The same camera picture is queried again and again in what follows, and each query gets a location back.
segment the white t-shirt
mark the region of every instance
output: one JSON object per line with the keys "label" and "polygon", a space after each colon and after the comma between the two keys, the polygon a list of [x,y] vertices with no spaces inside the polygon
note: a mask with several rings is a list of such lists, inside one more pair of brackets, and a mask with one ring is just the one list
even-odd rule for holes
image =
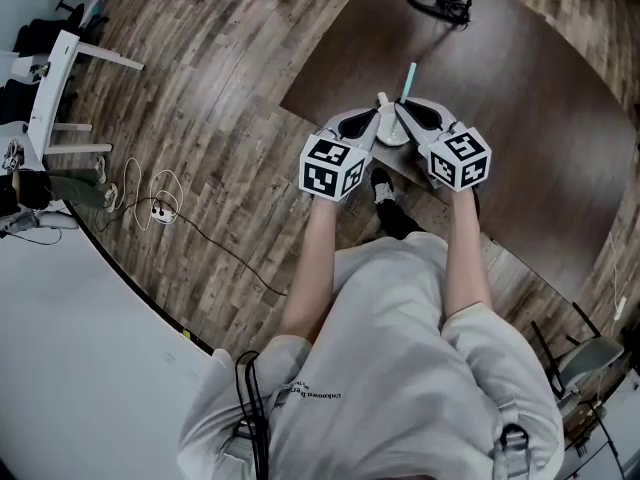
{"label": "white t-shirt", "polygon": [[[336,299],[313,346],[274,339],[256,362],[268,408],[270,478],[492,479],[513,412],[529,434],[531,480],[552,480],[562,421],[526,340],[481,304],[442,317],[446,243],[412,233],[336,255]],[[189,480],[254,478],[235,365],[216,350],[183,429]]]}

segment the dark wooden table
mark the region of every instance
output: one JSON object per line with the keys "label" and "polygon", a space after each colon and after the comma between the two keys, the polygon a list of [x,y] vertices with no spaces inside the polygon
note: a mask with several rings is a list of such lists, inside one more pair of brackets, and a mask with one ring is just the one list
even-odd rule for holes
{"label": "dark wooden table", "polygon": [[[412,95],[445,105],[493,150],[480,190],[482,229],[573,301],[616,215],[635,131],[583,57],[516,0],[474,0],[454,29],[405,0],[351,0],[282,106],[317,125],[397,97],[411,62]],[[418,184],[414,151],[375,156]]]}

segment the wooden floor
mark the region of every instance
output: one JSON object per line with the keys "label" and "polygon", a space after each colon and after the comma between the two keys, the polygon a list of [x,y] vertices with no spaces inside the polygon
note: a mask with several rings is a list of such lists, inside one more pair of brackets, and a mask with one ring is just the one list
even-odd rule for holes
{"label": "wooden floor", "polygon": [[[185,189],[182,214],[243,258],[270,285],[286,290],[301,247],[309,199],[297,187],[297,160],[314,127],[278,103],[306,58],[348,0],[108,0],[111,21],[100,46],[146,64],[142,72],[91,60],[80,66],[81,96],[73,122],[94,125],[92,137],[113,143],[108,173],[122,185],[125,162],[144,170],[141,196],[154,173],[173,169]],[[638,0],[522,0],[573,44],[633,112],[640,99]],[[86,141],[60,135],[59,142]],[[52,167],[86,166],[88,155],[50,157]],[[129,171],[127,202],[135,200],[137,173]],[[396,178],[401,204],[418,222],[444,236],[447,209]],[[639,321],[640,171],[612,229],[618,296],[629,298],[612,328],[614,261],[605,247],[578,303],[601,330],[618,336]],[[159,184],[174,193],[174,182]],[[338,246],[376,236],[368,186],[344,205]],[[146,223],[148,205],[139,208]],[[132,211],[106,231],[106,217],[83,218],[123,269],[165,311],[213,347],[237,354],[259,348],[274,333],[284,297],[275,295],[236,259],[205,241],[184,221],[138,229]],[[485,239],[496,310],[531,339],[535,319],[555,354],[564,339],[589,335],[578,315],[507,251]],[[612,369],[587,391],[620,375]]]}

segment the black and white marker cube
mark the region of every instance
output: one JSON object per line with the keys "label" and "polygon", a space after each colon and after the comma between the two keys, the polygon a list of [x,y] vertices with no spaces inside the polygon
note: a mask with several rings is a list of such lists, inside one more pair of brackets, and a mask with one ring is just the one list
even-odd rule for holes
{"label": "black and white marker cube", "polygon": [[426,149],[429,174],[456,192],[489,176],[491,148],[475,128],[437,140]]}
{"label": "black and white marker cube", "polygon": [[340,201],[362,182],[368,160],[367,151],[311,135],[300,155],[300,188]]}

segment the power strip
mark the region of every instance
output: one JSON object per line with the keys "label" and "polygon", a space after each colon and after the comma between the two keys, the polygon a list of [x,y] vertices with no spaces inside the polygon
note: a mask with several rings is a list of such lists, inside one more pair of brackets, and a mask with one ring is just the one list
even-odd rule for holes
{"label": "power strip", "polygon": [[151,216],[160,224],[171,224],[176,220],[175,212],[164,201],[154,201]]}

